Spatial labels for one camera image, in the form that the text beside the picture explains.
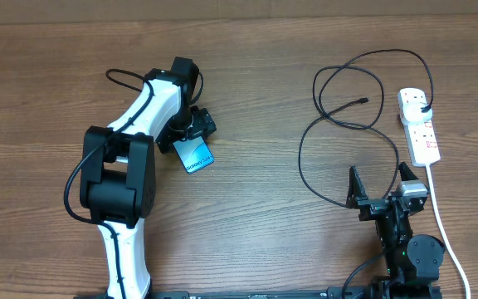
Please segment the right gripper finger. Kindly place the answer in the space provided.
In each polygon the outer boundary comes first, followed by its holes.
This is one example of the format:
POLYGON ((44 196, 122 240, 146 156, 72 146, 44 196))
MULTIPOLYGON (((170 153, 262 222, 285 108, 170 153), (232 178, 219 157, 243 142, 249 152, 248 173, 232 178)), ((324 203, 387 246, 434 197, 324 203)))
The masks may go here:
POLYGON ((398 172, 402 181, 418 180, 418 177, 410 170, 405 162, 398 165, 398 172))
POLYGON ((366 194, 362 180, 359 177, 359 173, 355 166, 349 168, 349 189, 347 193, 347 203, 357 203, 361 200, 367 200, 368 195, 366 194))

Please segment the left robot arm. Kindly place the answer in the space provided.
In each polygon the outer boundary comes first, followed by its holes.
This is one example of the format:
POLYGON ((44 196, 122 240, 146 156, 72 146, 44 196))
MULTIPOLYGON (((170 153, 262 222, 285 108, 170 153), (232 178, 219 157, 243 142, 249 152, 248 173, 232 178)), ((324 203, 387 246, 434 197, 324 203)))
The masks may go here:
POLYGON ((106 127, 91 126, 82 159, 69 177, 79 179, 80 205, 105 245, 110 276, 104 298, 151 298, 145 257, 145 219, 156 194, 155 154, 174 152, 193 174, 214 161, 207 138, 217 126, 196 105, 203 75, 191 59, 175 57, 170 69, 140 77, 138 97, 106 127))

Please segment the Galaxy smartphone with blue screen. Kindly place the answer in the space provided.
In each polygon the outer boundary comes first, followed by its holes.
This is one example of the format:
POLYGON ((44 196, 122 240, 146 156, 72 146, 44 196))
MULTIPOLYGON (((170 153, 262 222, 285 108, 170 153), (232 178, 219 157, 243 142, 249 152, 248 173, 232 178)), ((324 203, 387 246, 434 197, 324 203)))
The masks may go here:
POLYGON ((177 141, 173 144, 173 147, 188 174, 194 174, 214 162, 212 152, 203 137, 177 141))

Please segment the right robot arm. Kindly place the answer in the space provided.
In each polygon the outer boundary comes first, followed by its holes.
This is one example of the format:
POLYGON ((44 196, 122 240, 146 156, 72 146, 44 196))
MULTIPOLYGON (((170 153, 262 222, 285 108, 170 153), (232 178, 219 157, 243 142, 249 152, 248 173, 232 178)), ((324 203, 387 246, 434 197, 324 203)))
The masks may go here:
POLYGON ((361 221, 374 221, 382 252, 355 269, 341 290, 341 297, 352 298, 440 298, 439 279, 446 247, 431 235, 412 231, 409 217, 424 209, 429 188, 402 162, 398 165, 402 181, 385 199, 370 199, 358 171, 349 170, 348 208, 359 211, 361 221), (353 277, 383 257, 388 274, 374 277, 366 287, 348 289, 353 277))

